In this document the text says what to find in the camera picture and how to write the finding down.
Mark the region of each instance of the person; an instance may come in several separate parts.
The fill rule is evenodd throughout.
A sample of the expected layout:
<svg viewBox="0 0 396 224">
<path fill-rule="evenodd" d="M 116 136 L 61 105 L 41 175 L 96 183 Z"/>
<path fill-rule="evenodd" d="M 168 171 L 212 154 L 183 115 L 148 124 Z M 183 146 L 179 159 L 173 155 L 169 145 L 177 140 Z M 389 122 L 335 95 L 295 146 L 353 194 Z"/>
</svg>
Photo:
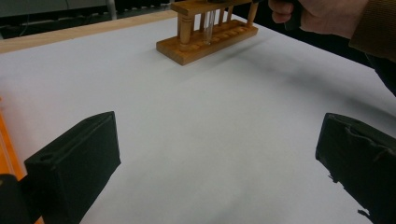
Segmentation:
<svg viewBox="0 0 396 224">
<path fill-rule="evenodd" d="M 349 46 L 366 53 L 372 67 L 396 96 L 396 1 L 299 0 L 301 29 L 349 39 Z M 290 19 L 294 5 L 269 0 L 273 21 Z"/>
</svg>

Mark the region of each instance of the sleeve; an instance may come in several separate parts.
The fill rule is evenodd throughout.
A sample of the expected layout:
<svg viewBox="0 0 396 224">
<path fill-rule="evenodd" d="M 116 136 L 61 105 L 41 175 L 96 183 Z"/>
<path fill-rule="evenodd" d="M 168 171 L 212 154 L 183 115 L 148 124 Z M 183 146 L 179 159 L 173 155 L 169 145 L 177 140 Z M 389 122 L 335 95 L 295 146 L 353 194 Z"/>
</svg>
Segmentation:
<svg viewBox="0 0 396 224">
<path fill-rule="evenodd" d="M 396 62 L 396 1 L 369 0 L 349 46 Z"/>
<path fill-rule="evenodd" d="M 367 58 L 385 86 L 396 96 L 396 63 L 372 55 Z"/>
</svg>

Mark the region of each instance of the finger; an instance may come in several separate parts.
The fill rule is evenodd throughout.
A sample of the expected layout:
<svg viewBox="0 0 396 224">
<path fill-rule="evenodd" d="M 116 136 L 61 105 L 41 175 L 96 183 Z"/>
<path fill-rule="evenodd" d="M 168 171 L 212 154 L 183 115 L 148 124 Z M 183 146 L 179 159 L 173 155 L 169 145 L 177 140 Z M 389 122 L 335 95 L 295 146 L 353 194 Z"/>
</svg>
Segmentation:
<svg viewBox="0 0 396 224">
<path fill-rule="evenodd" d="M 273 12 L 272 18 L 275 23 L 284 23 L 290 20 L 291 14 L 280 14 Z"/>
<path fill-rule="evenodd" d="M 268 7 L 279 14 L 290 14 L 293 11 L 293 4 L 281 0 L 269 0 Z"/>
</svg>

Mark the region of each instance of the gray floor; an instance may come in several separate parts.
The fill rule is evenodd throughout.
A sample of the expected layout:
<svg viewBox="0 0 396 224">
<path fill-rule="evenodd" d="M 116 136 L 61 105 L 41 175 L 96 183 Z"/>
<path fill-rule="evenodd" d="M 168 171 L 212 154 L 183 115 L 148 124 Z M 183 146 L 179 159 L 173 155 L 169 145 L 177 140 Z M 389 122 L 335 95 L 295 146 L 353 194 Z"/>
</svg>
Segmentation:
<svg viewBox="0 0 396 224">
<path fill-rule="evenodd" d="M 169 9 L 169 4 L 162 4 L 160 7 L 132 8 L 130 10 L 125 10 L 122 13 L 117 13 L 117 19 L 129 18 Z M 18 25 L 5 25 L 3 27 L 0 26 L 0 39 L 9 39 L 24 35 L 35 35 L 103 21 L 111 21 L 111 16 L 108 12 L 64 17 L 52 21 L 26 21 Z"/>
</svg>

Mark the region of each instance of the wooden base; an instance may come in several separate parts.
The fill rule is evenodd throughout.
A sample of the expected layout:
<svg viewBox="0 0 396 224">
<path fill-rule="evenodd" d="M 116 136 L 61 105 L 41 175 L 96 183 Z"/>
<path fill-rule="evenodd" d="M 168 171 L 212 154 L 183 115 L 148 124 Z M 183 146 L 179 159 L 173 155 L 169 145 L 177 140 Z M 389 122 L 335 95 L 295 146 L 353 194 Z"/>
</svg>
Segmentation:
<svg viewBox="0 0 396 224">
<path fill-rule="evenodd" d="M 258 28 L 254 26 L 247 27 L 244 22 L 232 20 L 213 27 L 210 45 L 204 42 L 204 33 L 197 30 L 191 33 L 190 43 L 186 50 L 179 49 L 180 42 L 177 36 L 157 42 L 157 50 L 184 65 L 252 37 L 257 32 Z"/>
</svg>

